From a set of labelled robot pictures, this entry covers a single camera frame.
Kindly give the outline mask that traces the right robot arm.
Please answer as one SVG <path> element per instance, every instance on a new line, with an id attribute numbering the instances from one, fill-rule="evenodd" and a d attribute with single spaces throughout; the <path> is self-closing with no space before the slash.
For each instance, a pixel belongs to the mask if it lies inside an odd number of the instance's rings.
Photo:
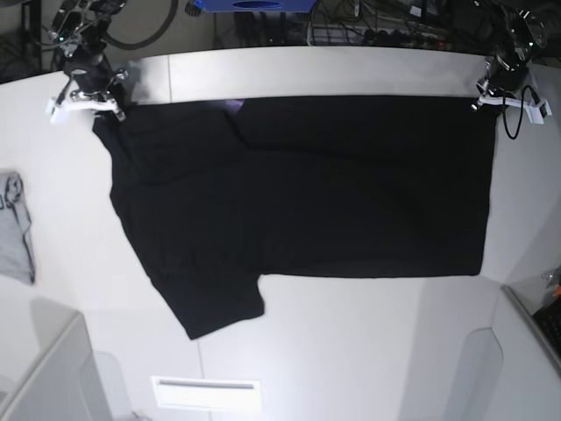
<path id="1" fill-rule="evenodd" d="M 134 51 L 150 46 L 172 24 L 179 3 L 172 1 L 157 31 L 135 43 L 125 43 L 109 34 L 112 18 L 126 6 L 125 1 L 64 1 L 57 10 L 47 35 L 55 51 L 62 55 L 62 71 L 78 87 L 79 98 L 107 102 L 115 97 L 115 87 L 126 73 L 113 71 L 104 50 L 107 46 Z"/>

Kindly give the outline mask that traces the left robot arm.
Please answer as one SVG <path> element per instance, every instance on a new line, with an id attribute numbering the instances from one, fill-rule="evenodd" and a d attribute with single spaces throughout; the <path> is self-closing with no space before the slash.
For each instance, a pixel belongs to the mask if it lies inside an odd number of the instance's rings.
<path id="1" fill-rule="evenodd" d="M 531 62 L 547 46 L 547 32 L 535 12 L 488 2 L 493 18 L 492 52 L 486 57 L 486 70 L 477 82 L 482 96 L 514 94 L 527 77 Z"/>

